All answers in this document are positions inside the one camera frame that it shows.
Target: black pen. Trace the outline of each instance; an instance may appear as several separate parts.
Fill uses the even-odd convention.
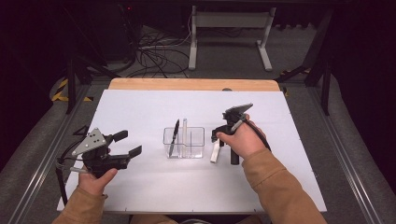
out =
[[[173,137],[172,137],[171,147],[169,148],[169,157],[172,156],[173,149],[174,149],[174,147],[175,147],[175,139],[176,139],[176,137],[177,137],[178,124],[179,124],[179,120],[177,120],[176,125],[175,125],[174,135],[173,135]]]

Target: clear plastic container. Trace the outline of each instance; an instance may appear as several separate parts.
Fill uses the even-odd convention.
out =
[[[195,159],[202,158],[205,147],[205,129],[202,127],[188,127],[186,136],[183,137],[183,128],[180,127],[177,137],[173,141],[175,128],[163,130],[163,146],[166,156],[170,159]]]

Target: white table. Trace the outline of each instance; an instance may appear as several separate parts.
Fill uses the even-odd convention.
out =
[[[127,130],[129,136],[110,145],[112,154],[143,146],[126,170],[106,187],[105,212],[121,214],[254,214],[263,213],[240,165],[230,164],[230,148],[210,162],[211,131],[225,124],[222,113],[234,105],[253,103],[247,112],[267,136],[273,153],[293,173],[319,211],[326,211],[318,183],[281,91],[136,91],[106,90],[90,130],[103,134]],[[202,159],[167,159],[163,129],[177,119],[205,128]],[[70,196],[78,174],[69,176]],[[58,210],[64,208],[59,202]]]

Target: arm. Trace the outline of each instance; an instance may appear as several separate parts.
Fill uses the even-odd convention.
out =
[[[99,179],[91,174],[79,174],[77,188],[52,223],[100,223],[107,198],[103,192],[116,173],[116,169],[111,169]]]
[[[244,158],[247,181],[274,223],[326,223],[294,175],[245,123],[234,135],[218,133],[218,138]]]

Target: metal stand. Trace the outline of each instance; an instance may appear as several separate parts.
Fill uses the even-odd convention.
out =
[[[87,67],[89,66],[99,71],[103,75],[110,77],[111,79],[114,77],[120,77],[108,71],[103,66],[98,65],[87,58],[81,57],[79,55],[75,55],[71,57],[71,59],[67,63],[67,79],[68,79],[67,89],[68,89],[69,101],[67,105],[66,114],[69,114],[73,110],[73,107],[76,105],[75,75],[78,77],[78,80],[82,85],[91,84],[92,77],[87,69]]]
[[[331,76],[330,60],[332,57],[332,50],[328,48],[323,49],[322,44],[324,42],[330,21],[332,19],[332,13],[333,9],[328,9],[322,21],[320,22],[314,40],[312,41],[312,44],[305,55],[303,65],[293,69],[290,72],[283,71],[284,75],[275,79],[275,81],[277,81],[278,83],[284,82],[289,78],[300,74],[306,69],[312,68],[309,71],[304,83],[307,87],[313,87],[324,75],[321,94],[321,105],[326,115],[329,115],[328,102]]]
[[[272,71],[272,65],[268,58],[265,44],[271,30],[276,8],[272,7],[269,12],[201,12],[192,7],[191,13],[191,47],[189,69],[194,70],[197,55],[197,27],[244,27],[244,28],[264,28],[262,40],[257,41],[257,47],[262,56],[262,63],[265,71]]]

